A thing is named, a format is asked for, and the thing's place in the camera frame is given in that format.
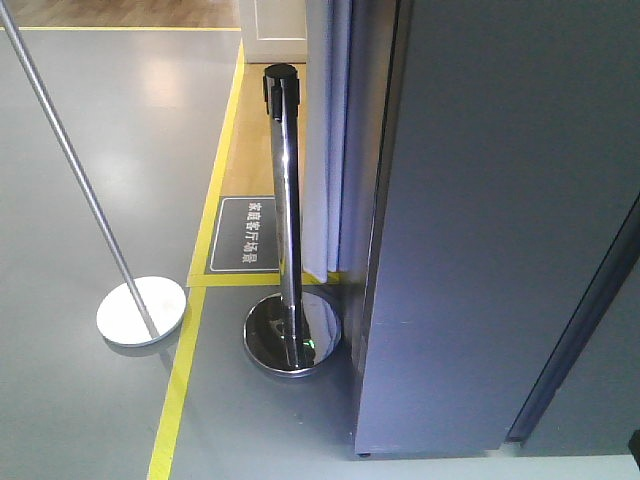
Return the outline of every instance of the stanchion post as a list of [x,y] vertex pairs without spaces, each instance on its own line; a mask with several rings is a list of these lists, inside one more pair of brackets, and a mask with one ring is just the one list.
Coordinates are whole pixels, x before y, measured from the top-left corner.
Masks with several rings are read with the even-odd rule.
[[245,346],[272,373],[304,376],[334,350],[340,323],[323,298],[302,292],[298,72],[292,65],[271,65],[265,69],[263,88],[271,128],[281,292],[261,300],[249,313]]

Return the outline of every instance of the yellow line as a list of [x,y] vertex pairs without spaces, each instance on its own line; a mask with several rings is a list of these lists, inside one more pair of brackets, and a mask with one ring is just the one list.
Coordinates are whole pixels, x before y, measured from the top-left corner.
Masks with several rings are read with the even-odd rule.
[[237,27],[20,27],[33,31],[81,31],[81,32],[239,32]]
[[[339,273],[330,273],[327,284],[336,285],[341,281]],[[304,285],[323,285],[323,282],[308,273],[302,274]],[[187,280],[190,287],[250,287],[280,285],[277,273],[216,273],[209,275],[190,275]]]
[[[238,49],[231,94],[229,96],[229,102],[227,103],[227,111],[214,161],[209,193],[207,194],[205,210],[191,262],[192,272],[204,272],[204,264],[206,263],[207,250],[209,248],[208,244],[213,229],[213,220],[215,219],[215,211],[218,207],[218,197],[222,186],[222,177],[231,144],[231,132],[237,111],[243,73],[244,54],[241,43]],[[204,287],[192,287],[189,294],[189,305],[183,320],[180,341],[176,350],[171,377],[169,378],[169,385],[162,408],[162,415],[160,416],[158,431],[156,432],[151,461],[149,462],[148,480],[168,480],[171,475],[173,454],[180,432],[180,422],[182,420],[184,402],[189,386],[189,377],[191,375],[191,367],[193,365],[193,357],[198,340],[198,330],[200,328],[206,291]]]
[[242,76],[244,75],[244,51],[242,44],[238,51],[238,60],[236,64],[236,72],[233,76],[233,84],[229,95],[229,103],[227,103],[227,113],[225,115],[220,140],[218,142],[218,151],[216,160],[213,165],[213,174],[211,175],[211,183],[209,184],[209,192],[204,204],[204,212],[198,230],[193,259],[191,260],[191,269],[189,276],[204,274],[207,268],[207,257],[209,256],[209,247],[211,244],[211,232],[216,221],[216,213],[218,211],[218,201],[220,191],[222,189],[222,179],[227,168],[227,160],[229,159],[229,149],[231,148],[231,137],[233,134],[233,126],[235,123],[236,113],[238,111],[238,101],[240,99],[240,87],[242,86]]
[[180,431],[206,294],[207,289],[202,287],[192,288],[189,293],[187,312],[182,320],[180,341],[173,361],[153,454],[149,463],[148,480],[168,480],[171,475],[173,453]]

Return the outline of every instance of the black floor sign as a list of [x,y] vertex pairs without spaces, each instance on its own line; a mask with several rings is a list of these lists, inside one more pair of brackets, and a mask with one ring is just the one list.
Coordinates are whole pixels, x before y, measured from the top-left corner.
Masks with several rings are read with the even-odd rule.
[[209,259],[210,273],[278,270],[273,197],[225,197]]

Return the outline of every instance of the black cap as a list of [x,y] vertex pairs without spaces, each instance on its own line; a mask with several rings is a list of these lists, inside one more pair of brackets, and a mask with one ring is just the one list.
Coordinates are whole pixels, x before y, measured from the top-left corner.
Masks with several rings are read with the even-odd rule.
[[[271,91],[269,91],[267,78],[273,79]],[[300,82],[298,81],[298,70],[288,63],[276,63],[264,69],[262,78],[264,89],[264,101],[267,102],[267,114],[276,120],[282,120],[282,96],[286,95],[287,105],[291,109],[293,116],[298,116],[298,105],[300,104]]]

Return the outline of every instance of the gray wall panel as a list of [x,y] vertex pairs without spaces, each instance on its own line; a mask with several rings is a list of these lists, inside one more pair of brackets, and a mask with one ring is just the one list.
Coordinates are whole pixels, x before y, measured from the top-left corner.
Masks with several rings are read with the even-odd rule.
[[638,193],[628,5],[415,2],[357,451],[504,439]]
[[345,337],[357,364],[368,332],[364,293],[396,6],[388,0],[354,0],[352,8],[340,269],[348,290]]
[[636,264],[532,436],[527,455],[628,453],[640,428],[640,265]]

